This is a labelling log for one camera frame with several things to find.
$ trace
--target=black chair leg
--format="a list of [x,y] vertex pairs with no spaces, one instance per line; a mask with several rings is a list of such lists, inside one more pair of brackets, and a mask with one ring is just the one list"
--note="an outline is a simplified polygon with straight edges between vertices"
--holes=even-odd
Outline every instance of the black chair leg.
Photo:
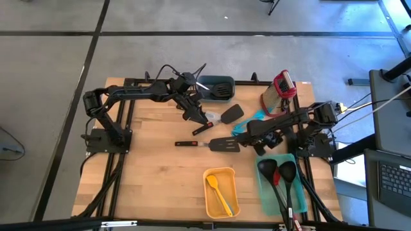
[[277,2],[272,1],[270,11],[268,12],[268,16],[270,16],[271,13],[274,11],[274,8],[277,6],[278,2],[280,2],[280,0],[277,0]]

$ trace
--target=concrete floor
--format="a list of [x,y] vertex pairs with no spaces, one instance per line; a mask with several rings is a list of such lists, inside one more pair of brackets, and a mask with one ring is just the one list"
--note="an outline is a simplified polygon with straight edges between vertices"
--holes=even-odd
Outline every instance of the concrete floor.
[[[102,5],[102,0],[3,0],[0,31],[92,31]],[[390,31],[373,1],[281,1],[271,17],[267,9],[257,0],[117,0],[110,3],[103,31]],[[0,125],[27,149],[17,162],[0,161],[0,182],[7,189],[0,192],[0,223],[30,219],[90,41],[0,37],[0,92],[7,93],[0,100]],[[260,80],[271,80],[288,69],[294,80],[312,82],[317,101],[350,105],[369,88],[348,87],[348,78],[367,78],[370,69],[389,69],[403,59],[394,37],[100,37],[84,90],[104,86],[111,76],[142,78],[145,71],[153,75],[165,63],[193,71],[207,62],[203,74],[236,80],[248,80],[254,71]],[[350,119],[367,112],[369,108]],[[80,134],[86,120],[80,101],[45,219],[71,214],[85,153]],[[368,117],[336,135],[341,141],[355,141],[372,132]],[[366,223],[350,217],[353,210],[364,212],[363,203],[356,207],[350,199],[349,204],[344,219]]]

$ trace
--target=laptop keyboard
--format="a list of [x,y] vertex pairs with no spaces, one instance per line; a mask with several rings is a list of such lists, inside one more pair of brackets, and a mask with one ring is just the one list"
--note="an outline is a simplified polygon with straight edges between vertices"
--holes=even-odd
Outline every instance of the laptop keyboard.
[[411,198],[411,167],[379,162],[380,187]]

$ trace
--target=black ladle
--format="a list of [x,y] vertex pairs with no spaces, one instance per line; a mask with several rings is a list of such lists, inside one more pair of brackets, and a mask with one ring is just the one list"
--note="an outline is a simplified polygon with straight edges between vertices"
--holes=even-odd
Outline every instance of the black ladle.
[[290,226],[290,224],[287,222],[288,221],[287,210],[285,208],[285,205],[281,201],[281,197],[274,185],[274,173],[275,173],[275,170],[277,169],[277,161],[272,160],[272,159],[261,160],[260,162],[258,162],[257,168],[258,168],[258,171],[268,180],[271,187],[273,188],[278,204],[280,206],[280,212],[281,212],[281,216],[283,217],[285,227],[287,230],[290,230],[290,227],[292,226]]
[[291,201],[291,185],[293,184],[294,178],[297,174],[297,168],[292,161],[284,162],[279,167],[279,173],[284,179],[285,188],[287,190],[287,210],[288,210],[288,221],[287,223],[292,226],[293,224],[293,204]]

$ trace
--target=teal tray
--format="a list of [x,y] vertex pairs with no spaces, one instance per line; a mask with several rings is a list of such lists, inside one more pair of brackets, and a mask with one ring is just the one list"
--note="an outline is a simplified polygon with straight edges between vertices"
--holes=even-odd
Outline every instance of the teal tray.
[[[294,156],[292,154],[285,155],[264,155],[262,157],[256,158],[256,174],[258,179],[258,190],[259,197],[261,199],[261,205],[263,207],[263,212],[267,216],[278,216],[281,215],[280,208],[275,196],[274,190],[266,180],[266,178],[258,171],[257,164],[264,159],[273,159],[277,161],[278,166],[286,161],[292,161],[295,163]],[[287,197],[285,184],[283,178],[280,179],[279,186],[284,194]],[[293,211],[295,213],[307,212],[307,203],[304,196],[304,191],[302,190],[302,184],[300,181],[299,174],[295,177],[292,187],[291,187],[291,199],[293,202]]]

